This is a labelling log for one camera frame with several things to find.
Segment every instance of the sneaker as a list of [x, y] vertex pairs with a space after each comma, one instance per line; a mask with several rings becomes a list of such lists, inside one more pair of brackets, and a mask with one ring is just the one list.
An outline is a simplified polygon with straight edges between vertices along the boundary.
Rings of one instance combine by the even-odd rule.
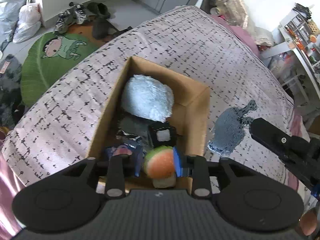
[[58, 14], [58, 20], [54, 33], [62, 34], [67, 32], [69, 26], [76, 23], [76, 17], [73, 8], [65, 10], [63, 13]]
[[88, 16], [85, 12], [85, 7], [83, 4], [73, 2], [69, 3], [69, 6], [73, 6], [75, 8], [75, 14], [77, 18], [77, 24], [83, 24], [86, 20], [88, 20]]

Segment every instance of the patterned blanket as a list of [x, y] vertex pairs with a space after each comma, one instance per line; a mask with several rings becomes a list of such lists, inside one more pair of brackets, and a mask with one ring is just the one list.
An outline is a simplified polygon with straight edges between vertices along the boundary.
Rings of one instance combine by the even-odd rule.
[[[25, 184], [86, 156], [104, 104], [124, 62], [137, 55], [205, 83], [211, 89], [207, 140], [218, 116], [251, 99], [263, 117], [290, 133], [293, 104], [276, 78], [233, 33], [194, 6], [173, 9], [117, 37], [60, 78], [20, 120], [2, 153]], [[230, 155], [280, 182], [285, 168], [253, 141], [248, 129]], [[218, 160], [208, 149], [205, 156]]]

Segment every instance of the cartoon character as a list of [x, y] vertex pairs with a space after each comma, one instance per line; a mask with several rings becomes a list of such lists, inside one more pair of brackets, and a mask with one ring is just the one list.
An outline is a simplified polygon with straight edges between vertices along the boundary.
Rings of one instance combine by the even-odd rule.
[[60, 56], [65, 59], [73, 57], [73, 60], [77, 60], [81, 56], [76, 53], [80, 45], [87, 45], [87, 43], [81, 40], [71, 40], [64, 36], [54, 37], [43, 46], [45, 55], [41, 58]]

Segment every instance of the metal bolt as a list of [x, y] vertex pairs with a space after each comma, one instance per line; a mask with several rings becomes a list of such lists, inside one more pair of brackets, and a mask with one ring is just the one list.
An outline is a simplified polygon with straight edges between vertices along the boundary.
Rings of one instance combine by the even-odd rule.
[[210, 191], [207, 190], [206, 188], [197, 188], [195, 190], [195, 194], [198, 196], [198, 197], [206, 197], [210, 194]]
[[107, 191], [109, 197], [120, 197], [122, 195], [122, 190], [118, 188], [111, 188]]

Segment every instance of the white label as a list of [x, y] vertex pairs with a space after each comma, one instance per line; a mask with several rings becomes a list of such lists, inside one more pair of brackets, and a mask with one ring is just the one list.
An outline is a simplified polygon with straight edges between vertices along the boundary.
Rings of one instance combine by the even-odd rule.
[[170, 141], [170, 131], [169, 130], [158, 131], [157, 140], [158, 142]]
[[9, 66], [9, 64], [10, 64], [10, 62], [8, 62], [8, 61], [4, 62], [3, 67], [0, 70], [0, 74], [4, 74], [5, 73], [5, 71], [7, 70], [7, 67]]

